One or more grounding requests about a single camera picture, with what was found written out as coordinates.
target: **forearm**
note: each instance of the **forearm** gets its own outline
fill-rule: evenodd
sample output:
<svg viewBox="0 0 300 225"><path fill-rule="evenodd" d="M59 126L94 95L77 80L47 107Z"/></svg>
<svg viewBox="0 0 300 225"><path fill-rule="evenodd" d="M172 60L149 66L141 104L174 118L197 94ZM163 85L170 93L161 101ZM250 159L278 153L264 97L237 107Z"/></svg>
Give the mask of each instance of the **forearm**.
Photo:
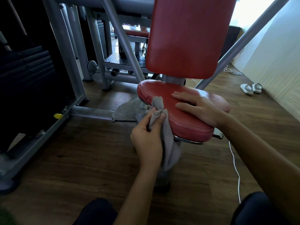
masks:
<svg viewBox="0 0 300 225"><path fill-rule="evenodd" d="M220 130L255 180L291 222L299 222L300 169L239 121L230 115L226 119Z"/></svg>
<svg viewBox="0 0 300 225"><path fill-rule="evenodd" d="M141 168L114 225L146 224L157 172Z"/></svg>

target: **white cable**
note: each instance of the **white cable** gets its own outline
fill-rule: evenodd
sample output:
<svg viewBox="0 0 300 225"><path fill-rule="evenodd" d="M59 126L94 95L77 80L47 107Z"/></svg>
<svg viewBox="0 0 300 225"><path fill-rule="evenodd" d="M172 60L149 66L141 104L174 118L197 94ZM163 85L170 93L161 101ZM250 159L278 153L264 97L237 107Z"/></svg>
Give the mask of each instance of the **white cable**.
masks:
<svg viewBox="0 0 300 225"><path fill-rule="evenodd" d="M192 79L192 80L195 81L194 79ZM196 85L197 85L198 84L197 81L195 81L195 82L196 82Z"/></svg>
<svg viewBox="0 0 300 225"><path fill-rule="evenodd" d="M229 148L230 148L230 151L231 151L231 154L232 154L232 157L233 157L234 169L235 169L236 173L238 174L238 201L241 203L241 197L240 197L240 174L238 173L238 170L236 169L236 166L235 166L235 160L234 160L233 152L231 150L230 141L228 141L228 142L229 142Z"/></svg>
<svg viewBox="0 0 300 225"><path fill-rule="evenodd" d="M232 73L232 74L234 74L234 75L242 75L242 73L240 73L240 72L238 72L238 71L235 71L235 70L233 70L233 69L230 69L230 68L228 68L228 67L225 67L225 68L224 68L224 72L229 72L229 73Z"/></svg>

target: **dark pants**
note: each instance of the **dark pants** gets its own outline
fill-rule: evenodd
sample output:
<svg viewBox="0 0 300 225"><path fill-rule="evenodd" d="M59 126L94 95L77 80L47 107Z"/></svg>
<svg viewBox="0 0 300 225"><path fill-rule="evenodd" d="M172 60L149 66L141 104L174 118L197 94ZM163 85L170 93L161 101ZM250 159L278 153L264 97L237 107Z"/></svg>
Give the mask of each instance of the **dark pants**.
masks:
<svg viewBox="0 0 300 225"><path fill-rule="evenodd" d="M104 198L90 202L83 208L73 225L112 225L117 212ZM262 192L249 194L235 210L231 225L289 224Z"/></svg>

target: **white slipper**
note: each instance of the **white slipper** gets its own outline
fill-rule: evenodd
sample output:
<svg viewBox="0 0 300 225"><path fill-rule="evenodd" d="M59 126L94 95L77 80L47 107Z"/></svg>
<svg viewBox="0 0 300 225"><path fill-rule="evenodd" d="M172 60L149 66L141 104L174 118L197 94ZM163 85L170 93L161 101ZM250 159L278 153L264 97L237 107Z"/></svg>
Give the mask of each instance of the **white slipper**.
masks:
<svg viewBox="0 0 300 225"><path fill-rule="evenodd" d="M263 87L259 83L255 83L255 84L252 85L253 92L255 92L257 94L260 94L262 92L262 89L263 89Z"/></svg>
<svg viewBox="0 0 300 225"><path fill-rule="evenodd" d="M242 84L241 89L243 92L245 92L247 95L253 95L252 86L249 84Z"/></svg>

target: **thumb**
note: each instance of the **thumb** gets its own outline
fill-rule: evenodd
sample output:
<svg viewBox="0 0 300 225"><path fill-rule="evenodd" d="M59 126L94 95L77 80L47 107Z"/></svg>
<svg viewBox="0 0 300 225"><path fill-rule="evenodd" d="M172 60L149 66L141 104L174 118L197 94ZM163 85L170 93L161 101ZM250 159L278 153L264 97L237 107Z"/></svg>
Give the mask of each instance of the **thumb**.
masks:
<svg viewBox="0 0 300 225"><path fill-rule="evenodd" d="M191 113L191 114L193 114L195 116L197 116L199 114L199 112L200 112L199 107L192 106L192 105L187 104L185 102L176 103L175 107L178 108L179 110Z"/></svg>
<svg viewBox="0 0 300 225"><path fill-rule="evenodd" d="M163 121L165 119L166 119L166 114L161 113L159 118L156 119L156 121L154 122L151 132L155 132L155 133L160 134L160 129L161 129L161 126L163 125Z"/></svg>

